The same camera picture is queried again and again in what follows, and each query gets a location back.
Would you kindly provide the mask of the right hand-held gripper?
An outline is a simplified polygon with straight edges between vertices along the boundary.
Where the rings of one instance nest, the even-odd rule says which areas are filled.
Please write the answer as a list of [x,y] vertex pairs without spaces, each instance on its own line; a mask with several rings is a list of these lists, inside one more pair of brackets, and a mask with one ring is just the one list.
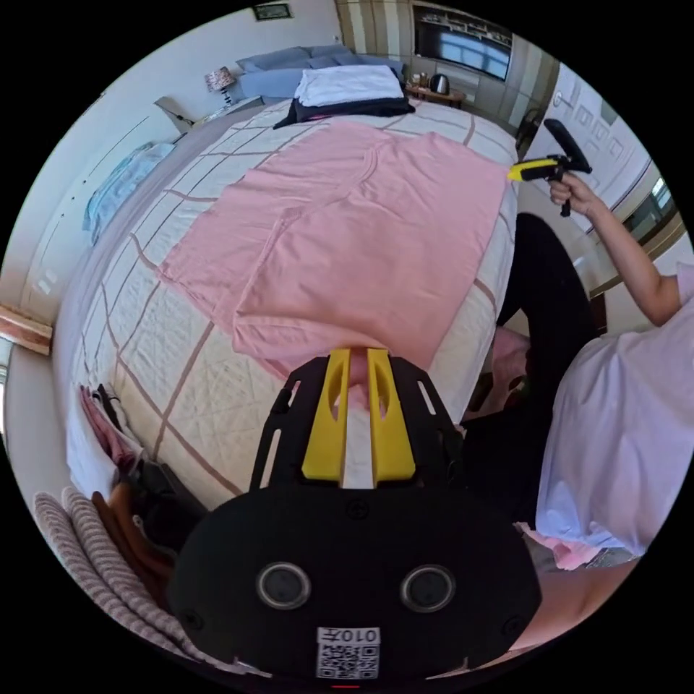
[[557,186],[563,184],[565,174],[570,170],[571,162],[565,157],[549,156],[544,158],[525,159],[511,166],[507,178],[511,181],[547,180],[550,196],[560,206],[563,218],[570,217],[572,194],[565,193],[565,198],[557,201]]

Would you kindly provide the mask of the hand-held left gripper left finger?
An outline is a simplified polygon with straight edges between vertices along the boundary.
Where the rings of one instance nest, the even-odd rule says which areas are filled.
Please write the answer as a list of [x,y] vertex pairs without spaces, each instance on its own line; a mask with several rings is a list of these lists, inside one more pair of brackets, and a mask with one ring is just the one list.
[[341,481],[346,454],[351,351],[327,358],[301,472],[308,481]]

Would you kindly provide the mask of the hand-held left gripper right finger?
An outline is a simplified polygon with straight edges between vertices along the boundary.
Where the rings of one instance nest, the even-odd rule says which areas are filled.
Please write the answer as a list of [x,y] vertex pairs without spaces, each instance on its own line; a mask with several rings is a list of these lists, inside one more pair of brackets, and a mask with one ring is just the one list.
[[416,466],[387,351],[367,350],[367,376],[373,482],[409,482]]

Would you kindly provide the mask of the person's right hand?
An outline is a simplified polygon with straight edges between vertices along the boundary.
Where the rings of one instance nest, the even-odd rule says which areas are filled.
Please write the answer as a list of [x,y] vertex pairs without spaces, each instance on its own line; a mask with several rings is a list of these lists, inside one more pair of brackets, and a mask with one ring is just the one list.
[[557,206],[569,205],[571,211],[587,217],[590,221],[595,221],[608,210],[588,185],[572,173],[564,173],[560,180],[550,181],[549,195]]

